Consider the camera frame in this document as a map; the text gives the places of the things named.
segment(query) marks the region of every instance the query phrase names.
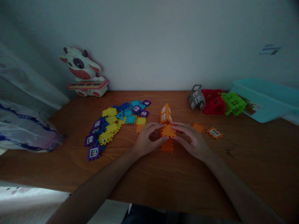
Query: sticker on wall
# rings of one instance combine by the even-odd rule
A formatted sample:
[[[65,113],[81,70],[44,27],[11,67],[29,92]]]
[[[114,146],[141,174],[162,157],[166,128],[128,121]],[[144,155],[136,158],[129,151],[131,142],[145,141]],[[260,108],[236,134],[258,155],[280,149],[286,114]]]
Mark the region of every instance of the sticker on wall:
[[[281,47],[277,47],[274,44],[266,44],[260,54],[275,55]]]

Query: wooden table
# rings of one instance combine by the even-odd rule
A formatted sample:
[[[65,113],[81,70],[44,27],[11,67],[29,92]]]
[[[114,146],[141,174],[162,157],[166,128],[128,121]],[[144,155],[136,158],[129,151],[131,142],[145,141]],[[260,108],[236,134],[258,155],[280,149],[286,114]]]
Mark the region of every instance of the wooden table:
[[[0,179],[73,192],[93,174],[132,146],[136,125],[122,126],[102,156],[88,162],[84,140],[104,109],[133,100],[150,100],[147,122],[159,122],[169,103],[173,120],[214,126],[218,141],[203,136],[210,148],[287,222],[298,211],[299,127],[278,119],[258,123],[245,114],[206,115],[192,111],[187,91],[109,91],[102,98],[77,97],[50,118],[66,139],[50,153],[8,150],[0,156]],[[174,153],[156,149],[137,161],[115,187],[110,199],[198,215],[238,220],[225,192],[201,161],[174,143]]]

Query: red toy house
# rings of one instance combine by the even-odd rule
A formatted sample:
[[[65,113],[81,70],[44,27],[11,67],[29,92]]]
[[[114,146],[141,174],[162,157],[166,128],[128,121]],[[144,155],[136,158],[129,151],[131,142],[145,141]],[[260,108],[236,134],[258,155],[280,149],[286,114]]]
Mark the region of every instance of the red toy house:
[[[222,90],[203,89],[202,94],[206,100],[206,106],[202,110],[205,114],[224,114],[225,102],[221,97]]]

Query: toy cow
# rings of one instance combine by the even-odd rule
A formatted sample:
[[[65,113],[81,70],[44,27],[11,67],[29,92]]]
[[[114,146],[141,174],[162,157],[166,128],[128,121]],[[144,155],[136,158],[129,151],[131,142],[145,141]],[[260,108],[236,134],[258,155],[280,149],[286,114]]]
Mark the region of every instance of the toy cow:
[[[76,82],[68,86],[80,96],[103,96],[108,90],[108,80],[97,76],[101,67],[88,58],[87,50],[81,52],[77,48],[63,48],[66,55],[60,56],[64,63],[69,64],[69,70],[76,76]]]

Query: orange building block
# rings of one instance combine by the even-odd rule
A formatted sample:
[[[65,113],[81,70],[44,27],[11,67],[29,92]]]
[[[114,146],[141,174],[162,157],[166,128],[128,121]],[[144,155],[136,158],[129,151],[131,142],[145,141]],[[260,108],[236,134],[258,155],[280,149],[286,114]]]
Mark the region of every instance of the orange building block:
[[[167,152],[167,153],[173,153],[173,140],[172,139],[169,139],[168,141],[164,142],[162,145],[161,145],[161,151],[163,152]]]
[[[176,136],[176,130],[172,129],[171,126],[167,124],[164,128],[161,128],[161,137],[168,136],[169,138],[173,138]]]
[[[137,134],[139,134],[139,132],[144,128],[145,124],[138,124],[137,128],[136,128],[136,132]]]
[[[206,131],[210,136],[212,136],[213,139],[218,140],[223,137],[223,134],[220,133],[216,128],[210,127]]]
[[[170,124],[171,121],[172,121],[171,110],[169,108],[169,105],[165,104],[161,110],[160,123],[161,124]]]
[[[197,122],[193,123],[192,127],[194,128],[194,130],[198,131],[201,134],[204,133],[205,129],[206,129],[205,126],[203,126],[202,124],[197,123]]]

